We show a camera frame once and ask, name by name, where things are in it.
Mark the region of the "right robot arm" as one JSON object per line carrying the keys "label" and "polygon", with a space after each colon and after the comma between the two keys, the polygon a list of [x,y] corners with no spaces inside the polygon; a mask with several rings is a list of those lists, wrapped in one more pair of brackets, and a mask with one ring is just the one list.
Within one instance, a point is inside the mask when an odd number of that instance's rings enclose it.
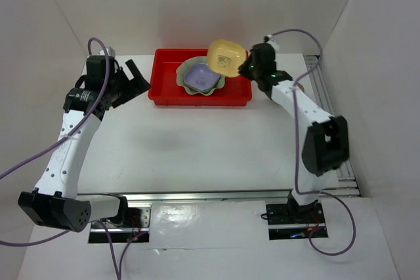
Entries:
{"label": "right robot arm", "polygon": [[315,211],[320,191],[333,170],[349,158],[348,124],[313,102],[288,72],[278,70],[276,53],[268,43],[256,44],[239,67],[239,73],[255,81],[259,90],[281,106],[295,123],[294,188],[281,210],[267,211],[268,219],[303,223]]}

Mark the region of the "yellow square plate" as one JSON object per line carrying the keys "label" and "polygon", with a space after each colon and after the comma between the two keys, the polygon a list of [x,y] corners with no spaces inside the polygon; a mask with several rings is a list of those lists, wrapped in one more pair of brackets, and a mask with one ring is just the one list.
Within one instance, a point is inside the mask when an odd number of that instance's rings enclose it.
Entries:
{"label": "yellow square plate", "polygon": [[207,50],[207,65],[225,77],[239,76],[239,67],[246,61],[247,51],[238,43],[217,39]]}

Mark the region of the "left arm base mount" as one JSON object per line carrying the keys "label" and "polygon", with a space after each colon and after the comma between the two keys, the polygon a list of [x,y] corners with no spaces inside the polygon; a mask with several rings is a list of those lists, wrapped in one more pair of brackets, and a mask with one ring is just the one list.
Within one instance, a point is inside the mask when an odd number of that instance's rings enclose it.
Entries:
{"label": "left arm base mount", "polygon": [[[148,243],[150,240],[152,206],[139,205],[129,207],[128,217],[123,223],[114,223],[109,218],[100,221],[106,226],[113,244]],[[91,224],[89,229],[89,244],[108,243],[106,231],[98,222]]]}

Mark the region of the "purple square plate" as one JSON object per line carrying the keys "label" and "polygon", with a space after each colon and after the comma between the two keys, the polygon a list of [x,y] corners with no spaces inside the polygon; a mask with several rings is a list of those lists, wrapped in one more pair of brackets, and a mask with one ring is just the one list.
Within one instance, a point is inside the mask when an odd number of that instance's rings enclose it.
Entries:
{"label": "purple square plate", "polygon": [[212,71],[207,64],[197,63],[188,68],[183,75],[184,84],[192,90],[208,92],[219,81],[220,75]]}

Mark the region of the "large green scalloped bowl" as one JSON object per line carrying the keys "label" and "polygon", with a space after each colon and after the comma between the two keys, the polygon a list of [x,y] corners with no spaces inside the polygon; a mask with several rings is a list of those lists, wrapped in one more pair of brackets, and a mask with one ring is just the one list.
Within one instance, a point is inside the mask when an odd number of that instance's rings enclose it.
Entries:
{"label": "large green scalloped bowl", "polygon": [[226,77],[223,76],[223,75],[220,75],[220,79],[219,79],[218,83],[208,92],[199,92],[199,91],[192,90],[190,87],[187,87],[184,84],[183,75],[186,73],[188,68],[190,68],[191,66],[193,66],[194,64],[197,64],[197,63],[207,64],[207,57],[206,56],[197,56],[197,57],[187,59],[177,68],[177,70],[176,70],[176,75],[177,75],[176,83],[179,87],[183,87],[189,95],[201,94],[201,95],[204,95],[204,96],[210,96],[216,90],[222,89],[225,86]]}

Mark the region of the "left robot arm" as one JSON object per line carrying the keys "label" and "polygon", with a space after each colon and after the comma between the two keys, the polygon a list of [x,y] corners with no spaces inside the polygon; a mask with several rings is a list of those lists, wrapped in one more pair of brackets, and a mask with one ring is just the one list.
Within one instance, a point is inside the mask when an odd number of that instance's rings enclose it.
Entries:
{"label": "left robot arm", "polygon": [[126,66],[128,79],[115,58],[88,57],[87,72],[66,95],[59,138],[63,144],[53,150],[47,167],[31,192],[22,192],[20,208],[38,226],[81,232],[90,222],[109,221],[115,227],[140,227],[141,211],[128,206],[127,198],[100,193],[79,199],[79,175],[91,140],[106,111],[136,98],[150,89],[132,61]]}

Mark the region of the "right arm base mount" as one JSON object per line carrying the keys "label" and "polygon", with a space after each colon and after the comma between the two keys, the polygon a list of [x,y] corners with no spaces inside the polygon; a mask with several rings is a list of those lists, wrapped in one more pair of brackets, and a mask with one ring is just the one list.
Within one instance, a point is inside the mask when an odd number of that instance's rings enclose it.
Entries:
{"label": "right arm base mount", "polygon": [[314,209],[292,216],[286,204],[267,204],[266,212],[260,215],[268,224],[269,240],[328,238],[326,220],[321,203]]}

